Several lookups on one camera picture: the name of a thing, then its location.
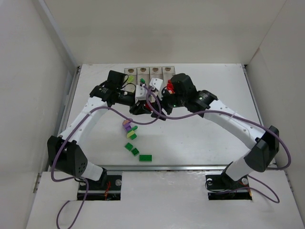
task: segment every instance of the red wire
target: red wire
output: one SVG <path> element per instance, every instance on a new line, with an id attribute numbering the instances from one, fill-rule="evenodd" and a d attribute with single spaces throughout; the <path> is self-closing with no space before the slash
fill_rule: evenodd
<path id="1" fill-rule="evenodd" d="M 248 187 L 247 185 L 244 185 L 244 184 L 243 184 L 242 182 L 240 182 L 240 181 L 239 181 L 239 183 L 240 183 L 241 185 L 245 186 L 245 187 Z"/>
<path id="2" fill-rule="evenodd" d="M 108 183 L 107 183 L 107 189 L 105 190 L 105 193 L 104 193 L 104 195 L 105 195 L 105 200 L 107 199 L 107 196 L 108 196 L 108 192 L 109 192 L 110 187 L 111 187 L 111 183 L 110 183 L 110 181 L 108 181 Z"/>

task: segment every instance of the green lego brick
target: green lego brick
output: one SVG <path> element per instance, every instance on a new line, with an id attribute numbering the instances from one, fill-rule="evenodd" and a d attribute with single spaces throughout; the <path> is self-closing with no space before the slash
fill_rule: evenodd
<path id="1" fill-rule="evenodd" d="M 136 129 L 138 129 L 138 126 L 137 126 L 137 125 L 135 125 L 133 128 L 131 128 L 131 129 L 128 131 L 128 133 L 131 132 L 131 131 L 133 131 L 133 130 L 136 130 Z"/>
<path id="2" fill-rule="evenodd" d="M 137 137 L 137 135 L 136 135 L 136 134 L 133 134 L 133 135 L 130 136 L 130 139 L 133 140 L 133 139 L 135 139 L 136 137 Z"/>
<path id="3" fill-rule="evenodd" d="M 133 75 L 130 75 L 127 79 L 127 83 L 132 83 L 134 80 L 134 76 Z"/>
<path id="4" fill-rule="evenodd" d="M 152 155 L 140 155 L 139 161 L 152 161 L 153 157 Z"/>
<path id="5" fill-rule="evenodd" d="M 130 144 L 130 143 L 127 143 L 127 144 L 125 145 L 125 148 L 126 148 L 128 151 L 131 151 L 132 148 L 133 148 L 133 145 Z"/>
<path id="6" fill-rule="evenodd" d="M 132 154 L 133 154 L 134 156 L 137 156 L 137 155 L 139 154 L 138 149 L 137 149 L 137 148 L 134 148 L 134 149 L 132 150 Z"/>

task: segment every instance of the white wall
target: white wall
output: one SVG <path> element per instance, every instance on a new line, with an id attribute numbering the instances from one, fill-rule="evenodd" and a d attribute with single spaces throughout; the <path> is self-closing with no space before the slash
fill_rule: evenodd
<path id="1" fill-rule="evenodd" d="M 0 0 L 0 228 L 26 225 L 67 73 L 31 0 Z"/>
<path id="2" fill-rule="evenodd" d="M 247 67 L 265 125 L 275 125 L 288 144 L 287 170 L 305 221 L 305 1 L 288 0 Z M 276 158 L 287 162 L 283 150 Z"/>
<path id="3" fill-rule="evenodd" d="M 46 0 L 78 64 L 249 63 L 285 0 Z"/>

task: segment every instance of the lego brick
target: lego brick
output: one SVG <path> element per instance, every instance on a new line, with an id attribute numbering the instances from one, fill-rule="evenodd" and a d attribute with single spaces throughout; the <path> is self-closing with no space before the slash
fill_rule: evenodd
<path id="1" fill-rule="evenodd" d="M 127 133 L 127 138 L 130 138 L 131 140 L 135 139 L 136 137 L 137 135 L 133 130 Z"/>
<path id="2" fill-rule="evenodd" d="M 130 136 L 130 139 L 133 140 L 133 139 L 135 139 L 136 137 L 137 137 L 137 135 L 136 135 L 136 134 L 133 134 L 133 135 Z"/>
<path id="3" fill-rule="evenodd" d="M 137 155 L 139 154 L 138 149 L 137 149 L 137 148 L 134 148 L 134 149 L 132 150 L 132 154 L 133 154 L 134 156 L 137 156 Z"/>
<path id="4" fill-rule="evenodd" d="M 137 85 L 137 69 L 136 68 L 125 68 L 124 73 L 129 76 L 127 83 L 133 83 L 134 85 Z M 132 84 L 127 85 L 124 87 L 125 91 L 128 92 L 134 92 L 135 87 Z"/>
<path id="5" fill-rule="evenodd" d="M 131 151 L 132 148 L 133 148 L 133 145 L 130 144 L 130 143 L 127 143 L 127 144 L 125 145 L 125 148 L 126 148 L 128 151 Z"/>
<path id="6" fill-rule="evenodd" d="M 152 155 L 140 155 L 139 161 L 152 161 L 153 157 Z"/>

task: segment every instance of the cable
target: cable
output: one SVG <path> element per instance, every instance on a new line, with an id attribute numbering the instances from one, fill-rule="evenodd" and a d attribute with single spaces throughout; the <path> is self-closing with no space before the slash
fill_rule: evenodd
<path id="1" fill-rule="evenodd" d="M 125 88 L 127 85 L 130 85 L 130 84 L 132 84 L 132 85 L 134 86 L 134 89 L 137 88 L 137 86 L 136 86 L 134 83 L 128 83 L 128 84 L 126 84 L 125 86 L 123 86 L 121 89 Z"/>
<path id="2" fill-rule="evenodd" d="M 271 134 L 273 137 L 275 137 L 279 143 L 281 143 L 281 145 L 283 146 L 286 154 L 287 154 L 287 157 L 288 157 L 288 162 L 285 166 L 283 167 L 280 167 L 280 168 L 269 168 L 270 170 L 283 170 L 285 168 L 288 168 L 291 164 L 291 155 L 290 155 L 290 152 L 288 150 L 288 147 L 285 145 L 285 143 L 282 141 L 282 139 L 277 136 L 275 133 L 273 133 L 271 130 L 269 130 L 268 128 L 264 127 L 263 125 L 260 125 L 256 122 L 253 122 L 251 120 L 248 120 L 248 119 L 245 119 L 245 118 L 241 118 L 239 116 L 235 116 L 235 115 L 232 115 L 230 113 L 227 113 L 227 112 L 224 112 L 224 111 L 215 111 L 215 110 L 205 110 L 205 111 L 198 111 L 198 112 L 195 112 L 195 113 L 192 113 L 192 114 L 188 114 L 188 115 L 184 115 L 184 116 L 180 116 L 180 117 L 172 117 L 172 116 L 166 116 L 166 115 L 163 115 L 161 113 L 159 113 L 156 109 L 153 108 L 153 106 L 149 103 L 149 96 L 153 96 L 155 98 L 156 101 L 158 101 L 157 99 L 157 96 L 154 94 L 154 93 L 147 93 L 146 94 L 146 102 L 149 106 L 149 108 L 154 112 L 156 113 L 158 116 L 162 117 L 162 118 L 166 118 L 166 119 L 172 119 L 172 120 L 178 120 L 178 119 L 184 119 L 184 118 L 188 118 L 188 117 L 192 117 L 194 115 L 200 115 L 200 114 L 204 114 L 204 113 L 218 113 L 218 114 L 223 114 L 223 115 L 227 115 L 227 116 L 230 116 L 230 117 L 233 117 L 235 119 L 238 119 L 240 121 L 243 121 L 243 122 L 246 122 L 246 123 L 250 123 L 252 125 L 255 125 L 263 130 L 265 130 L 266 132 L 268 132 L 269 134 Z"/>
<path id="3" fill-rule="evenodd" d="M 85 203 L 85 199 L 87 198 L 87 194 L 88 194 L 88 191 L 89 191 L 89 183 L 88 183 L 87 179 L 84 179 L 84 181 L 85 181 L 85 183 L 86 183 L 86 192 L 85 192 L 85 195 L 84 195 L 84 199 L 83 199 L 82 202 L 81 202 L 81 206 L 80 206 L 80 208 L 78 209 L 78 211 L 77 211 L 77 213 L 76 213 L 76 216 L 75 216 L 73 222 L 71 223 L 71 225 L 70 225 L 67 229 L 70 229 L 70 228 L 73 227 L 73 225 L 74 225 L 74 223 L 75 223 L 75 221 L 76 221 L 78 215 L 79 215 L 80 212 L 81 212 L 82 206 L 83 206 L 84 203 Z M 70 200 L 68 200 L 68 201 L 61 207 L 61 209 L 59 210 L 59 212 L 58 212 L 58 214 L 57 214 L 57 217 L 56 217 L 56 226 L 57 226 L 58 229 L 61 229 L 61 228 L 59 227 L 59 223 L 58 223 L 59 215 L 61 214 L 61 211 L 63 210 L 63 208 L 64 208 L 69 202 L 70 202 Z"/>
<path id="4" fill-rule="evenodd" d="M 127 79 L 123 82 L 123 86 L 122 86 L 120 89 L 124 88 L 124 84 L 128 81 L 128 79 L 129 79 L 129 76 L 128 76 Z"/>
<path id="5" fill-rule="evenodd" d="M 185 115 L 185 116 L 180 116 L 180 117 L 169 117 L 169 116 L 166 116 L 166 115 L 163 115 L 161 114 L 160 112 L 156 111 L 153 106 L 149 103 L 149 96 L 153 96 L 155 98 L 156 101 L 158 101 L 158 98 L 155 94 L 151 93 L 151 92 L 148 92 L 147 95 L 146 95 L 146 102 L 148 104 L 148 106 L 150 107 L 150 109 L 155 112 L 157 115 L 159 115 L 160 117 L 162 118 L 167 118 L 167 119 L 172 119 L 172 120 L 178 120 L 178 119 L 184 119 L 184 118 L 188 118 L 188 117 L 192 117 L 194 115 L 199 115 L 199 114 L 204 114 L 204 113 L 219 113 L 219 114 L 224 114 L 224 115 L 227 115 L 227 116 L 231 116 L 235 119 L 238 119 L 238 120 L 241 120 L 243 122 L 247 122 L 247 123 L 251 123 L 265 131 L 267 131 L 268 133 L 270 133 L 272 136 L 274 136 L 280 143 L 281 145 L 283 146 L 283 148 L 285 149 L 286 153 L 287 153 L 287 157 L 288 157 L 288 163 L 287 165 L 283 166 L 283 167 L 280 167 L 280 168 L 270 168 L 271 170 L 282 170 L 282 169 L 285 169 L 285 168 L 288 168 L 291 164 L 291 155 L 290 155 L 290 152 L 288 150 L 288 147 L 285 145 L 285 143 L 282 141 L 282 139 L 277 136 L 275 133 L 273 133 L 272 131 L 270 131 L 268 128 L 264 127 L 263 125 L 260 125 L 260 124 L 257 124 L 253 121 L 250 121 L 248 119 L 245 119 L 245 118 L 241 118 L 241 117 L 238 117 L 238 116 L 235 116 L 235 115 L 232 115 L 230 113 L 227 113 L 227 112 L 223 112 L 223 111 L 215 111 L 215 110 L 206 110 L 206 111 L 199 111 L 199 112 L 195 112 L 193 114 L 189 114 L 189 115 Z M 235 192 L 235 191 L 238 191 L 238 190 L 241 190 L 241 189 L 252 189 L 256 192 L 258 192 L 259 194 L 261 194 L 262 196 L 266 197 L 268 200 L 274 202 L 274 203 L 280 203 L 280 199 L 278 197 L 278 195 L 267 185 L 265 184 L 264 182 L 248 175 L 249 178 L 261 183 L 262 185 L 266 186 L 276 197 L 277 200 L 273 200 L 271 199 L 270 197 L 268 197 L 267 195 L 265 195 L 264 193 L 262 193 L 261 191 L 257 190 L 256 188 L 253 188 L 253 187 L 241 187 L 241 188 L 237 188 L 237 189 L 234 189 L 234 190 L 229 190 L 229 191 L 221 191 L 221 192 L 217 192 L 219 194 L 226 194 L 226 193 L 232 193 L 232 192 Z"/>
<path id="6" fill-rule="evenodd" d="M 118 112 L 117 110 L 115 110 L 115 109 L 113 109 L 113 108 L 111 108 L 111 107 L 106 107 L 106 106 L 96 107 L 96 108 L 94 108 L 94 109 L 92 109 L 92 110 L 90 111 L 90 114 L 93 113 L 93 112 L 95 112 L 95 111 L 97 111 L 97 110 L 99 110 L 99 109 L 108 109 L 108 110 L 111 110 L 111 111 L 115 112 L 116 114 L 120 115 L 120 116 L 123 117 L 124 119 L 129 120 L 130 122 L 135 123 L 135 124 L 138 124 L 138 125 L 150 125 L 150 124 L 156 122 L 156 121 L 159 119 L 159 117 L 163 117 L 163 118 L 167 118 L 167 119 L 172 119 L 172 120 L 178 120 L 178 119 L 184 119 L 184 118 L 192 117 L 192 116 L 194 116 L 194 115 L 199 115 L 199 114 L 203 114 L 203 113 L 219 113 L 219 114 L 224 114 L 224 115 L 232 116 L 232 114 L 227 113 L 227 112 L 207 110 L 207 111 L 199 111 L 199 112 L 196 112 L 196 113 L 193 113 L 193 114 L 189 114 L 189 115 L 185 115 L 185 116 L 181 116 L 181 117 L 169 117 L 169 116 L 166 116 L 166 115 L 161 114 L 161 112 L 162 112 L 161 104 L 160 104 L 160 101 L 157 99 L 157 96 L 156 96 L 154 93 L 152 93 L 152 89 L 153 89 L 153 88 L 150 88 L 150 89 L 149 89 L 149 88 L 147 88 L 145 85 L 144 85 L 143 87 L 148 91 L 147 94 L 146 94 L 146 102 L 147 102 L 148 106 L 150 107 L 150 109 L 151 109 L 153 112 L 155 112 L 155 113 L 158 115 L 154 120 L 152 120 L 152 121 L 150 121 L 150 122 L 147 122 L 147 123 L 136 122 L 136 121 L 134 121 L 134 120 L 132 120 L 132 119 L 126 117 L 125 115 L 121 114 L 121 113 Z M 153 106 L 151 105 L 151 103 L 150 103 L 150 101 L 149 101 L 149 96 L 150 96 L 150 95 L 153 96 L 153 97 L 155 98 L 155 100 L 156 100 L 156 102 L 157 102 L 157 104 L 158 104 L 159 112 L 158 112 L 156 109 L 154 109 Z M 58 161 L 58 158 L 59 158 L 61 152 L 63 151 L 63 149 L 65 148 L 66 144 L 68 143 L 69 139 L 70 139 L 70 138 L 74 135 L 74 133 L 79 129 L 79 127 L 83 124 L 83 122 L 90 116 L 90 114 L 87 114 L 87 115 L 86 115 L 86 116 L 76 125 L 76 127 L 71 131 L 71 133 L 69 134 L 69 136 L 64 140 L 64 142 L 62 143 L 61 147 L 59 148 L 59 151 L 57 152 L 57 154 L 56 154 L 56 156 L 55 156 L 55 158 L 54 158 L 54 161 L 53 161 L 53 163 L 52 163 L 52 167 L 51 167 L 51 179 L 52 179 L 52 181 L 54 181 L 54 182 L 62 182 L 62 181 L 65 181 L 65 180 L 75 179 L 75 177 L 67 177 L 67 178 L 63 178 L 63 179 L 55 179 L 55 177 L 54 177 L 54 170 L 55 170 L 55 166 L 56 166 L 56 163 L 57 163 L 57 161 Z M 288 156 L 288 163 L 287 163 L 286 166 L 284 166 L 284 167 L 282 167 L 282 168 L 276 168 L 276 170 L 284 169 L 284 168 L 287 168 L 287 167 L 290 166 L 290 164 L 291 164 L 291 156 L 290 156 L 289 150 L 288 150 L 288 148 L 286 147 L 286 145 L 284 144 L 284 142 L 283 142 L 276 134 L 274 134 L 273 132 L 271 132 L 271 131 L 270 131 L 269 129 L 267 129 L 266 127 L 264 127 L 264 126 L 262 126 L 262 125 L 259 125 L 259 124 L 255 123 L 255 122 L 252 122 L 252 121 L 250 121 L 250 120 L 247 120 L 247 119 L 244 119 L 244 118 L 235 116 L 235 115 L 233 115 L 232 117 L 233 117 L 233 118 L 236 118 L 236 119 L 239 119 L 239 120 L 241 120 L 241 121 L 244 121 L 244 122 L 251 123 L 251 124 L 253 124 L 253 125 L 257 126 L 257 127 L 260 127 L 260 128 L 262 128 L 262 129 L 264 129 L 265 131 L 269 132 L 269 133 L 270 133 L 271 135 L 273 135 L 275 138 L 277 138 L 277 139 L 279 140 L 279 142 L 281 143 L 281 145 L 283 146 L 283 148 L 285 149 L 286 153 L 287 153 L 287 156 Z M 265 186 L 266 186 L 267 188 L 269 188 L 269 189 L 275 194 L 275 196 L 278 198 L 278 196 L 276 195 L 276 193 L 275 193 L 269 186 L 267 186 L 267 185 L 264 184 L 263 182 L 261 182 L 261 181 L 255 179 L 254 177 L 251 177 L 251 176 L 249 176 L 249 177 L 252 178 L 252 179 L 254 179 L 254 180 L 256 180 L 256 181 L 258 181 L 258 182 L 260 182 L 260 183 L 262 183 L 263 185 L 265 185 Z M 80 211 L 81 211 L 81 209 L 82 209 L 82 206 L 83 206 L 83 204 L 84 204 L 84 202 L 85 202 L 85 200 L 86 200 L 86 198 L 87 198 L 87 194 L 88 194 L 88 191 L 89 191 L 89 183 L 88 183 L 87 179 L 85 179 L 85 178 L 83 178 L 83 181 L 86 183 L 86 192 L 85 192 L 84 198 L 83 198 L 83 200 L 82 200 L 82 202 L 81 202 L 81 206 L 80 206 L 80 208 L 79 208 L 79 210 L 78 210 L 78 212 L 77 212 L 77 214 L 76 214 L 76 216 L 75 216 L 73 222 L 72 222 L 71 225 L 68 227 L 68 229 L 72 228 L 72 226 L 74 225 L 74 223 L 75 223 L 75 221 L 76 221 L 76 219 L 77 219 L 77 217 L 78 217 L 78 215 L 79 215 L 79 213 L 80 213 Z M 225 192 L 223 192 L 223 194 L 225 194 L 225 193 L 227 193 L 227 192 L 234 192 L 234 191 L 237 191 L 237 190 L 240 190 L 240 189 L 246 189 L 246 188 L 249 188 L 249 187 L 242 187 L 242 188 L 239 188 L 239 189 L 236 189 L 236 190 L 225 191 Z M 254 189 L 254 188 L 250 188 L 250 189 L 253 189 L 253 190 L 259 192 L 260 194 L 262 194 L 263 196 L 265 196 L 265 197 L 268 198 L 269 200 L 275 202 L 274 200 L 270 199 L 269 197 L 267 197 L 265 194 L 261 193 L 260 191 Z M 58 215 L 57 215 L 57 217 L 56 217 L 56 226 L 57 226 L 58 229 L 61 229 L 61 228 L 59 227 L 59 223 L 58 223 L 60 213 L 61 213 L 61 211 L 63 210 L 63 208 L 64 208 L 69 202 L 70 202 L 70 201 L 67 201 L 67 202 L 62 206 L 62 208 L 59 210 L 59 212 L 58 212 Z"/>
<path id="7" fill-rule="evenodd" d="M 262 181 L 260 181 L 260 180 L 258 180 L 258 179 L 256 179 L 256 178 L 254 178 L 254 177 L 252 177 L 252 176 L 250 176 L 250 175 L 248 175 L 248 177 L 251 178 L 251 179 L 253 179 L 253 180 L 255 180 L 255 181 L 257 181 L 258 183 L 261 183 L 261 184 L 264 185 L 267 189 L 269 189 L 269 190 L 275 195 L 276 200 L 271 199 L 271 198 L 268 197 L 266 194 L 262 193 L 261 191 L 257 190 L 256 188 L 253 188 L 253 187 L 240 187 L 240 188 L 237 188 L 237 189 L 233 189 L 233 190 L 229 190 L 229 191 L 220 191 L 220 192 L 216 192 L 216 193 L 217 193 L 217 194 L 227 194 L 227 193 L 236 192 L 236 191 L 242 190 L 242 189 L 251 189 L 251 190 L 254 190 L 254 191 L 258 192 L 259 194 L 261 194 L 262 196 L 266 197 L 268 200 L 270 200 L 270 201 L 272 201 L 272 202 L 274 202 L 274 203 L 276 203 L 276 204 L 280 203 L 280 198 L 278 197 L 278 195 L 276 194 L 276 192 L 274 192 L 274 191 L 272 190 L 272 188 L 270 188 L 270 187 L 269 187 L 267 184 L 265 184 L 264 182 L 262 182 Z"/>
<path id="8" fill-rule="evenodd" d="M 157 104 L 158 104 L 159 111 L 161 112 L 161 111 L 162 111 L 162 108 L 161 108 L 160 102 L 157 101 Z M 120 115 L 121 117 L 123 117 L 123 118 L 129 120 L 129 121 L 132 122 L 132 123 L 138 124 L 138 125 L 149 125 L 149 124 L 152 124 L 152 123 L 156 122 L 156 121 L 159 119 L 159 117 L 160 117 L 160 116 L 158 115 L 158 116 L 157 116 L 154 120 L 152 120 L 151 122 L 148 122 L 148 123 L 139 123 L 139 122 L 136 122 L 136 121 L 134 121 L 134 120 L 132 120 L 132 119 L 126 117 L 125 115 L 121 114 L 121 113 L 118 112 L 117 110 L 115 110 L 115 109 L 113 109 L 113 108 L 111 108 L 111 107 L 107 107 L 107 106 L 96 107 L 96 108 L 92 109 L 89 113 L 92 114 L 93 112 L 95 112 L 95 111 L 97 111 L 97 110 L 100 110 L 100 109 L 112 110 L 112 111 L 114 111 L 115 113 L 117 113 L 118 115 Z M 66 144 L 68 143 L 69 139 L 70 139 L 70 138 L 73 136 L 73 134 L 79 129 L 79 127 L 83 124 L 83 122 L 90 116 L 90 114 L 87 114 L 87 115 L 86 115 L 86 116 L 76 125 L 76 127 L 71 131 L 71 133 L 68 135 L 68 137 L 64 140 L 64 142 L 62 143 L 61 147 L 59 148 L 59 150 L 58 150 L 58 152 L 57 152 L 57 154 L 56 154 L 56 156 L 55 156 L 55 158 L 54 158 L 54 161 L 53 161 L 53 163 L 52 163 L 52 167 L 51 167 L 51 179 L 52 179 L 52 181 L 54 181 L 54 182 L 62 182 L 62 181 L 65 181 L 65 180 L 75 179 L 75 177 L 67 177 L 67 178 L 63 178 L 63 179 L 55 179 L 55 177 L 54 177 L 55 166 L 56 166 L 56 163 L 57 163 L 57 161 L 58 161 L 58 158 L 59 158 L 61 152 L 62 152 L 63 149 L 65 148 L 65 146 L 66 146 Z M 81 211 L 81 209 L 82 209 L 82 206 L 83 206 L 83 204 L 84 204 L 84 202 L 85 202 L 85 200 L 86 200 L 86 197 L 87 197 L 87 194 L 88 194 L 88 191 L 89 191 L 89 183 L 88 183 L 87 179 L 85 179 L 85 178 L 82 178 L 82 179 L 83 179 L 83 181 L 85 181 L 85 183 L 86 183 L 86 192 L 85 192 L 84 198 L 83 198 L 83 200 L 82 200 L 82 202 L 81 202 L 81 206 L 80 206 L 78 212 L 76 213 L 76 216 L 75 216 L 73 222 L 71 223 L 71 225 L 70 225 L 67 229 L 70 229 L 70 228 L 73 227 L 73 225 L 74 225 L 74 223 L 75 223 L 75 221 L 76 221 L 76 219 L 77 219 L 77 217 L 78 217 L 78 215 L 79 215 L 79 213 L 80 213 L 80 211 Z M 57 214 L 57 217 L 56 217 L 56 226 L 57 226 L 57 229 L 61 229 L 61 228 L 59 227 L 59 223 L 58 223 L 59 215 L 61 214 L 62 209 L 63 209 L 69 202 L 70 202 L 70 200 L 68 200 L 68 201 L 61 207 L 61 209 L 59 210 L 59 212 L 58 212 L 58 214 Z"/>

